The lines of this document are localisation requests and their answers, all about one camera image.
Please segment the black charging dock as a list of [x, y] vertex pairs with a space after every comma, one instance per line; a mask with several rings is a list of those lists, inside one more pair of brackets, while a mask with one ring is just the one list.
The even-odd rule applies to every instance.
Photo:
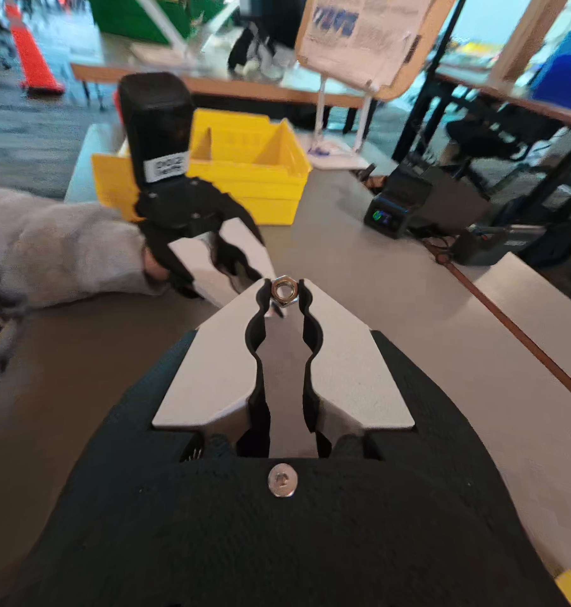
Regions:
[[546, 227], [527, 224], [479, 226], [472, 224], [461, 232], [452, 247], [453, 262], [471, 267], [487, 267], [506, 254], [517, 254], [541, 238]]

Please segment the printed instruction sheet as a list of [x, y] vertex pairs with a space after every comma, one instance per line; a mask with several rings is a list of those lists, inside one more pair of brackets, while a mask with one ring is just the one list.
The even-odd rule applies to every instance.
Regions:
[[361, 90], [390, 86], [420, 40], [433, 1], [309, 1], [297, 59]]

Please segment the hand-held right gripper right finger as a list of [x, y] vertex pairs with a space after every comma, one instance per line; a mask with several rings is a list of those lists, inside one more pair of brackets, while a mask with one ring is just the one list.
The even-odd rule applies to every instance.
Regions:
[[307, 279], [299, 281], [305, 363], [303, 414], [318, 456], [344, 436], [408, 431], [415, 422], [371, 328]]

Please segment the person's left hand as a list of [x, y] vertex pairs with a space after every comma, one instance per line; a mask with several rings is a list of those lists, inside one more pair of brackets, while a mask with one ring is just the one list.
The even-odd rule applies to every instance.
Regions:
[[169, 271], [164, 268], [153, 256], [150, 248], [144, 246], [141, 252], [143, 273], [149, 284], [164, 284], [168, 282]]

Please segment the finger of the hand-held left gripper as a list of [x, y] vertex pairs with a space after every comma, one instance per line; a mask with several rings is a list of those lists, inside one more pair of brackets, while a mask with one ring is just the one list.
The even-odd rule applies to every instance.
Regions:
[[168, 249], [190, 278], [186, 285], [201, 299], [223, 308], [243, 291], [237, 254], [218, 236], [181, 237]]
[[240, 218], [222, 223], [214, 238], [213, 260], [236, 293], [260, 279], [277, 277], [265, 245]]

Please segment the black and white tool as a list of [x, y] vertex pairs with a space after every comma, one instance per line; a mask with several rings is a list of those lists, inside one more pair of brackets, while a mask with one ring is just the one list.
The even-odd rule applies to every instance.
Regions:
[[230, 73], [247, 79], [281, 80], [297, 63], [295, 52], [277, 42], [266, 29], [250, 21], [234, 43], [227, 60]]

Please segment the wooden table with black legs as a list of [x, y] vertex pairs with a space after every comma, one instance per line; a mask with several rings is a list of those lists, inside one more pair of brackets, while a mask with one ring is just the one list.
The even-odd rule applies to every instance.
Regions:
[[[529, 92], [513, 85], [500, 83], [494, 87], [489, 86], [487, 79], [461, 69], [437, 68], [429, 88], [429, 96], [432, 97], [431, 105], [420, 133], [405, 159], [420, 161], [423, 158], [450, 105], [467, 110], [462, 120], [479, 119], [492, 123], [497, 119], [498, 110], [507, 104], [512, 104], [554, 118], [562, 124], [562, 127], [571, 130], [570, 109], [533, 100]], [[547, 209], [545, 204], [569, 177], [571, 177], [571, 150], [554, 168], [547, 171], [539, 185], [521, 201], [510, 202], [505, 207], [501, 214], [501, 222], [512, 220], [521, 223], [553, 224], [568, 219], [571, 215], [571, 197], [556, 211]]]

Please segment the pale wooden post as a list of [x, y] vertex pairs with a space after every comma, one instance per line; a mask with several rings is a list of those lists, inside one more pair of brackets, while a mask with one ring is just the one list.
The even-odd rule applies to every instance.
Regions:
[[488, 76], [487, 83], [513, 85], [539, 51], [567, 1], [530, 1]]

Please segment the black light stand pole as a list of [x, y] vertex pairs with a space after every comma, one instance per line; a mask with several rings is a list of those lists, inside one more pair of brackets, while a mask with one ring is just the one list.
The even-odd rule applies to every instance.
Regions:
[[417, 100], [409, 114], [409, 117], [403, 127], [400, 138], [397, 141], [396, 148], [392, 154], [392, 160], [396, 163], [401, 163], [409, 154], [412, 144], [420, 133], [421, 126], [425, 116], [430, 108], [432, 97], [429, 96], [429, 88], [431, 87], [437, 68], [441, 62], [446, 48], [450, 41], [454, 28], [460, 18], [466, 1], [458, 1], [454, 8], [451, 18], [448, 21], [447, 27], [441, 36], [440, 43], [436, 48], [433, 60], [426, 69], [425, 82], [418, 94]]

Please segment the yellow bin with yellow dividers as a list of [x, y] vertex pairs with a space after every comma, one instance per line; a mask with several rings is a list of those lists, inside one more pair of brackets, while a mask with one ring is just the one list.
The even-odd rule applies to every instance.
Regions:
[[257, 225], [291, 225], [311, 171], [287, 119], [195, 110], [187, 175], [231, 195]]

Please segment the tall blue plastic crate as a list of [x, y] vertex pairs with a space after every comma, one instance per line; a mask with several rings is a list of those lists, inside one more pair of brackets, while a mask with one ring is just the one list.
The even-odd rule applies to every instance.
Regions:
[[533, 80], [530, 98], [571, 110], [571, 30]]

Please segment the person's left forearm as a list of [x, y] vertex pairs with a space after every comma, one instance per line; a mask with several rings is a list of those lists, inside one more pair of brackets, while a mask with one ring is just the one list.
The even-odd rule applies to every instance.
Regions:
[[40, 309], [104, 293], [164, 292], [143, 273], [137, 224], [98, 202], [0, 188], [0, 300]]

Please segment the black office chair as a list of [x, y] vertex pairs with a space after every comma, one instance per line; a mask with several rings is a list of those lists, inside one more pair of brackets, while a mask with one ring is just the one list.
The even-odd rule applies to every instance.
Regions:
[[449, 122], [446, 133], [457, 150], [441, 167], [457, 181], [467, 179], [486, 200], [500, 189], [500, 183], [489, 187], [486, 179], [472, 168], [474, 161], [524, 163], [538, 142], [550, 140], [562, 127], [554, 118], [512, 104], [498, 110], [496, 117], [492, 123], [479, 119]]

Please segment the long wooden table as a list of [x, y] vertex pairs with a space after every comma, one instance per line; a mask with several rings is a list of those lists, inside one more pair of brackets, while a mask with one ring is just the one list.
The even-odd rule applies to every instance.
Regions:
[[77, 81], [114, 84], [137, 72], [172, 72], [182, 78], [193, 94], [224, 96], [244, 100], [316, 104], [320, 75], [299, 64], [288, 67], [280, 80], [268, 80], [253, 71], [241, 77], [227, 68], [229, 52], [241, 33], [235, 28], [226, 34], [212, 34], [193, 45], [189, 64], [145, 63], [132, 50], [134, 41], [113, 34], [99, 34], [97, 48], [89, 53], [72, 53], [69, 58]]

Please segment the steel hex nut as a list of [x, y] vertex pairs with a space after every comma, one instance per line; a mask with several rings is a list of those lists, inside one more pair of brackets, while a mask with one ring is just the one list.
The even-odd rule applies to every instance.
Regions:
[[299, 298], [297, 281], [288, 275], [275, 278], [271, 284], [271, 298], [281, 308], [296, 303]]

